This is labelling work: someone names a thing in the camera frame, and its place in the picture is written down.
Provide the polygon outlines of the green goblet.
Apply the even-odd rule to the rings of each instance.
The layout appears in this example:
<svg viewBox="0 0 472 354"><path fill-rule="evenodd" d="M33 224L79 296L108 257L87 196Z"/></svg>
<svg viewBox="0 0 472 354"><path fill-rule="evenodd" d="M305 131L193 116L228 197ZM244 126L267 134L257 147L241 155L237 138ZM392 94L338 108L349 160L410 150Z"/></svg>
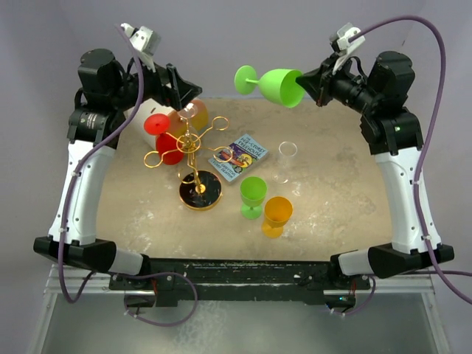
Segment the green goblet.
<svg viewBox="0 0 472 354"><path fill-rule="evenodd" d="M249 95L258 88L269 102L294 108L305 96L305 90L296 82L301 76L297 69L272 69L258 78L252 66L244 65L236 71L234 85L239 94Z"/></svg>
<svg viewBox="0 0 472 354"><path fill-rule="evenodd" d="M245 218L254 220L262 215L267 190L266 182L260 177L250 176L241 182L240 197L243 204L240 211Z"/></svg>

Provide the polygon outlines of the clear wine glass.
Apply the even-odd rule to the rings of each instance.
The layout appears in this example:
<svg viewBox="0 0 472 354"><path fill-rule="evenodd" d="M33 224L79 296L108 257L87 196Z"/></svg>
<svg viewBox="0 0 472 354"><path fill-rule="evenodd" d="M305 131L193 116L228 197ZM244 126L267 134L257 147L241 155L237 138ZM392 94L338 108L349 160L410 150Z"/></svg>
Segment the clear wine glass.
<svg viewBox="0 0 472 354"><path fill-rule="evenodd" d="M189 103L185 108L178 112L181 123L183 124L183 131L178 137L181 149L187 153L187 159L194 159L201 140L198 138L198 132L193 126L192 119L196 117L198 109L193 103Z"/></svg>

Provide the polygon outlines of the red plastic goblet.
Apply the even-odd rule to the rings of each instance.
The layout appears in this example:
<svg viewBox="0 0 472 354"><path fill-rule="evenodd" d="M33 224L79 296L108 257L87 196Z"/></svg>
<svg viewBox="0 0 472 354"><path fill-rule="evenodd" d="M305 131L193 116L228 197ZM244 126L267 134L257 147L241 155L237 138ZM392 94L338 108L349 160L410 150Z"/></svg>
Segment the red plastic goblet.
<svg viewBox="0 0 472 354"><path fill-rule="evenodd" d="M145 132L156 138L156 152L163 164L178 164L184 154L177 149L177 138L169 133L170 118L166 114L151 114L143 125Z"/></svg>

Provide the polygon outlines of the orange plastic goblet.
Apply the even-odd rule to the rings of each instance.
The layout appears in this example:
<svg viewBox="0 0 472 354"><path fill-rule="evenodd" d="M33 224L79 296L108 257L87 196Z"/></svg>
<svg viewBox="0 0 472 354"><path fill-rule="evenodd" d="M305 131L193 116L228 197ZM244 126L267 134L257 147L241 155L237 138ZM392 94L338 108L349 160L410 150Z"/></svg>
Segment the orange plastic goblet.
<svg viewBox="0 0 472 354"><path fill-rule="evenodd" d="M261 226L263 234L269 238L280 237L292 213L293 205L287 198L282 196L270 198L264 208L264 220Z"/></svg>

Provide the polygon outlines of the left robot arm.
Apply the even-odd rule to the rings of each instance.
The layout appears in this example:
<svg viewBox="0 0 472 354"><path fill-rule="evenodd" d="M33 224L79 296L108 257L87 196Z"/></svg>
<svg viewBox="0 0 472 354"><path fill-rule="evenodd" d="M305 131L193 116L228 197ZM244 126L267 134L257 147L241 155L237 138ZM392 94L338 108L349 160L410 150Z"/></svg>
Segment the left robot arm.
<svg viewBox="0 0 472 354"><path fill-rule="evenodd" d="M149 286L151 270L145 256L119 249L97 237L97 211L103 182L117 149L119 135L148 99L180 110L202 89L183 80L172 64L147 68L136 62L127 73L108 49L93 49L80 59L81 87L69 118L69 163L57 214L47 236L34 241L33 250L61 266L98 273L126 274L135 289Z"/></svg>

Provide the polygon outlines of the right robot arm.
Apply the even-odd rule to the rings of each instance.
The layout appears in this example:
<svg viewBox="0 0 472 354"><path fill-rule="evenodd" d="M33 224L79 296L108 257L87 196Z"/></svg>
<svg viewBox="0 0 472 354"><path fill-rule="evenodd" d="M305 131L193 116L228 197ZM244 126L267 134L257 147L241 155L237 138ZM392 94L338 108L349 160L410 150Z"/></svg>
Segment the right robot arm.
<svg viewBox="0 0 472 354"><path fill-rule="evenodd" d="M374 274L385 279L454 259L454 249L439 236L417 163L425 147L419 119L404 105L415 79L412 61L394 51L382 52L369 74L339 70L336 55L296 79L319 106L331 100L361 114L360 129L379 166L392 221L389 243L333 255L329 283L346 288L354 276Z"/></svg>

